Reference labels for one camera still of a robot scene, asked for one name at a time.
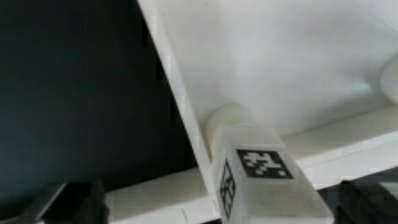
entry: black object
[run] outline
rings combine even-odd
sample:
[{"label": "black object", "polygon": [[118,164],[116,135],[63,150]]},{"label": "black object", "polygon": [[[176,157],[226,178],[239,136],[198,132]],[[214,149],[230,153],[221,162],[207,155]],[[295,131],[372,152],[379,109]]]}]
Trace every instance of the black object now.
[{"label": "black object", "polygon": [[342,206],[336,209],[336,224],[356,224]]},{"label": "black object", "polygon": [[[363,185],[363,184],[377,184],[383,182],[397,183],[397,181],[398,181],[398,167],[374,173],[372,175],[352,180],[351,182]],[[327,202],[335,214],[338,213],[338,206],[340,206],[340,190],[342,190],[342,184],[319,190],[320,196]]]},{"label": "black object", "polygon": [[221,222],[221,219],[217,219],[217,220],[214,220],[214,221],[210,221],[210,222],[207,222],[203,224],[223,224],[223,222]]},{"label": "black object", "polygon": [[40,195],[13,224],[107,224],[109,208],[102,181],[65,183]]},{"label": "black object", "polygon": [[377,184],[342,183],[340,203],[359,224],[398,224],[398,200]]}]

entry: dark background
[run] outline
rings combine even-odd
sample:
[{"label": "dark background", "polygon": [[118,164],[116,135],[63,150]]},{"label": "dark background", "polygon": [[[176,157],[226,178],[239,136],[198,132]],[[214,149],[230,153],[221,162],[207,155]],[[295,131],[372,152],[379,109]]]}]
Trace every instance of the dark background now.
[{"label": "dark background", "polygon": [[49,184],[196,166],[137,2],[0,1],[0,219]]}]

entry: qr-like code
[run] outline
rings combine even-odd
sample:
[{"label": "qr-like code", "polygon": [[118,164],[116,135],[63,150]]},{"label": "qr-like code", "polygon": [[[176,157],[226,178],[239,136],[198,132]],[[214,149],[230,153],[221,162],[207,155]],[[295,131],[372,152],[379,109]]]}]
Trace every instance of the qr-like code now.
[{"label": "qr-like code", "polygon": [[223,173],[223,181],[221,181],[221,198],[223,198],[223,204],[224,204],[224,211],[226,211],[228,219],[230,219],[232,210],[233,210],[235,190],[237,190],[237,184],[235,184],[230,164],[226,162],[224,173]]},{"label": "qr-like code", "polygon": [[239,150],[248,177],[294,179],[276,151]]}]

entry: black and white marker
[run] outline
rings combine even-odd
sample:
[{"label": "black and white marker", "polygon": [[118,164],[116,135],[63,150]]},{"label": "black and white marker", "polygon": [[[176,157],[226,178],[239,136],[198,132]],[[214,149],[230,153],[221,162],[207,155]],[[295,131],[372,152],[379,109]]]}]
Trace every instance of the black and white marker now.
[{"label": "black and white marker", "polygon": [[207,134],[223,223],[333,223],[283,141],[244,107],[219,109]]}]

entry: black surface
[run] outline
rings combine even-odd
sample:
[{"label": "black surface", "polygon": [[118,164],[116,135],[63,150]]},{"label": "black surface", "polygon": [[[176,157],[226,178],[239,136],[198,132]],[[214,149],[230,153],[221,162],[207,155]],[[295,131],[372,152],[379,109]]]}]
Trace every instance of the black surface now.
[{"label": "black surface", "polygon": [[136,1],[0,1],[0,219],[54,182],[196,166]]},{"label": "black surface", "polygon": [[398,223],[398,200],[391,193],[383,183],[342,183],[340,205],[356,223]]},{"label": "black surface", "polygon": [[214,220],[214,221],[210,221],[210,222],[207,222],[203,224],[223,224],[223,222],[221,222],[221,219],[217,219],[217,220]]},{"label": "black surface", "polygon": [[102,181],[95,181],[91,184],[68,184],[49,208],[43,220],[47,224],[109,223],[109,207],[105,205]]},{"label": "black surface", "polygon": [[43,214],[56,202],[56,199],[66,189],[68,183],[50,186],[34,198],[13,224],[36,224],[43,220]]},{"label": "black surface", "polygon": [[338,213],[338,215],[336,215],[336,223],[335,224],[356,224],[342,207],[338,207],[336,213]]},{"label": "black surface", "polygon": [[[398,182],[398,168],[393,168],[365,177],[356,179],[352,181],[354,184],[367,185],[367,184],[379,184],[381,182]],[[329,188],[324,188],[319,190],[319,193],[322,195],[322,198],[327,202],[329,208],[338,213],[340,208],[340,192],[342,192],[342,184],[336,186],[331,186]]]}]

